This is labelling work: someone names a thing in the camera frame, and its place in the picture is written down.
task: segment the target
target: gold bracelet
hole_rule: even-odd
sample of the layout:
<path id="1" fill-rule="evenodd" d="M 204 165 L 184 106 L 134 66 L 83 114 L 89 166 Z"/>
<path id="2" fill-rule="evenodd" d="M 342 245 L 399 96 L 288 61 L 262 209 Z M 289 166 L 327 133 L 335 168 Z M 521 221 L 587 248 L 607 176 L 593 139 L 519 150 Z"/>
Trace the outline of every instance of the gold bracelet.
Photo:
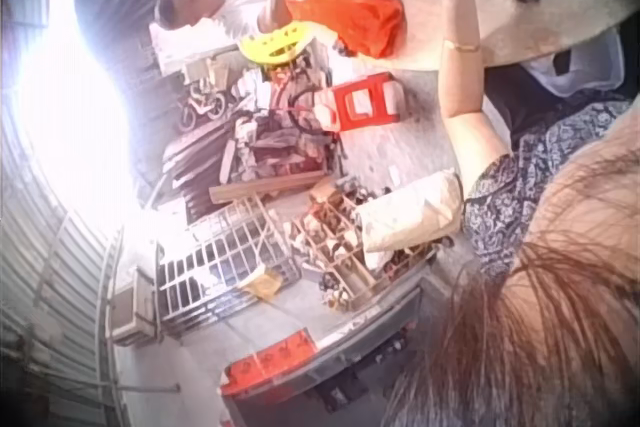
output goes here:
<path id="1" fill-rule="evenodd" d="M 445 39 L 443 43 L 445 47 L 451 50 L 455 50 L 456 52 L 462 52 L 465 54 L 480 52 L 480 44 L 462 45 L 462 44 L 456 44 L 455 42 L 451 42 L 450 40 L 447 40 L 447 39 Z"/>

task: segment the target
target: wall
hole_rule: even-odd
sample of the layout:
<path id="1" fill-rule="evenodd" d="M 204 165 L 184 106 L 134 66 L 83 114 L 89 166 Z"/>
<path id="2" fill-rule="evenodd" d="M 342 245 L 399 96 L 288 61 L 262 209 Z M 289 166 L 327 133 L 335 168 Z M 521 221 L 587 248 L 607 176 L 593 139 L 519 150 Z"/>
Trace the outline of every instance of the wall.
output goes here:
<path id="1" fill-rule="evenodd" d="M 69 380 L 109 380 L 98 313 L 103 265 L 115 261 L 114 236 L 59 201 L 17 120 L 20 64 L 47 29 L 48 0 L 3 0 L 2 9 L 2 361 L 17 365 L 13 387 L 37 420 L 54 427 L 117 425 L 107 392 Z"/>

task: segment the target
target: woman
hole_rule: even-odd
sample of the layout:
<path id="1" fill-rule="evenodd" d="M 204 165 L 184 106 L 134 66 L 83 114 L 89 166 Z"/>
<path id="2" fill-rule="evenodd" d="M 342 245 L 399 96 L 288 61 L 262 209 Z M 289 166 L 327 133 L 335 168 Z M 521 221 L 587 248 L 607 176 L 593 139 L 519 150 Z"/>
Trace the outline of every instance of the woman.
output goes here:
<path id="1" fill-rule="evenodd" d="M 511 154 L 482 112 L 475 0 L 442 3 L 440 108 L 482 269 L 385 425 L 637 425 L 640 102 L 582 92 Z"/>

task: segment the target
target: metal rack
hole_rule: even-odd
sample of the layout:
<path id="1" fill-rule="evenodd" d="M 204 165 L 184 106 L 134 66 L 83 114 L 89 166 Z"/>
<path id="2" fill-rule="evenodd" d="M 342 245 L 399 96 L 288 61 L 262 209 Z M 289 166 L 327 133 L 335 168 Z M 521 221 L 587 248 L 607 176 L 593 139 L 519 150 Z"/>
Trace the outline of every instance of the metal rack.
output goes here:
<path id="1" fill-rule="evenodd" d="M 236 201 L 190 230 L 194 238 L 205 240 L 157 267 L 159 318 L 168 335 L 180 337 L 255 302 L 238 285 L 260 265 L 277 272 L 283 287 L 300 278 L 257 197 Z"/>

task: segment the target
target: floral dress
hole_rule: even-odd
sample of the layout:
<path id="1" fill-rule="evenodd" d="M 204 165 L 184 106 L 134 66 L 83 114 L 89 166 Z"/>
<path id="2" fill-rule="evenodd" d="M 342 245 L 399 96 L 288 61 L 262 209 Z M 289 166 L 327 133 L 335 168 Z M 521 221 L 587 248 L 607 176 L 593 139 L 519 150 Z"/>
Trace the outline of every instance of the floral dress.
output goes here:
<path id="1" fill-rule="evenodd" d="M 463 229 L 485 274 L 499 278 L 509 272 L 549 181 L 630 106 L 616 94 L 581 91 L 527 130 L 512 155 L 484 171 L 465 200 Z"/>

